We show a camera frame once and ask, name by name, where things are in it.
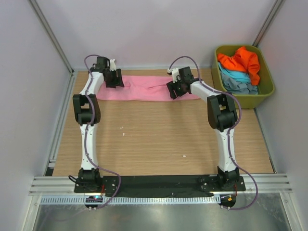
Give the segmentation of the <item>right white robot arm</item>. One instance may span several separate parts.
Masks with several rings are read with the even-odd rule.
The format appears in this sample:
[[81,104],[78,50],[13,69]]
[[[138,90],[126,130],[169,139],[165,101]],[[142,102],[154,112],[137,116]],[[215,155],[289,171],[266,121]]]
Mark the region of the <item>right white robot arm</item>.
[[172,99],[188,93],[206,102],[207,119],[218,140],[217,185],[224,191],[233,190],[240,177],[234,151],[234,126],[238,116],[233,98],[194,78],[189,67],[168,69],[167,73],[172,76],[167,83]]

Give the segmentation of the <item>pink t shirt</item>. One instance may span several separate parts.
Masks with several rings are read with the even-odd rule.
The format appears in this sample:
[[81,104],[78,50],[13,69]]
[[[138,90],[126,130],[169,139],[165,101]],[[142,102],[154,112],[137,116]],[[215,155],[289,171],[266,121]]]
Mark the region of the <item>pink t shirt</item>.
[[96,94],[102,101],[172,101],[167,83],[172,77],[122,76],[124,87],[108,88],[103,83]]

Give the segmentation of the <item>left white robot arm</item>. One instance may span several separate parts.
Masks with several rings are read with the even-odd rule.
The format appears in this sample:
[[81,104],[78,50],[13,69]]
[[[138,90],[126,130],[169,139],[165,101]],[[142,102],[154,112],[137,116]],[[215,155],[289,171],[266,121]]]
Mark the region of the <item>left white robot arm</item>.
[[96,153],[96,132],[101,120],[97,94],[102,84],[110,88],[124,87],[115,59],[92,54],[85,57],[84,63],[90,57],[96,57],[96,63],[92,67],[86,66],[88,80],[82,91],[73,95],[74,116],[82,138],[81,167],[77,179],[72,179],[76,193],[95,193],[103,188]]

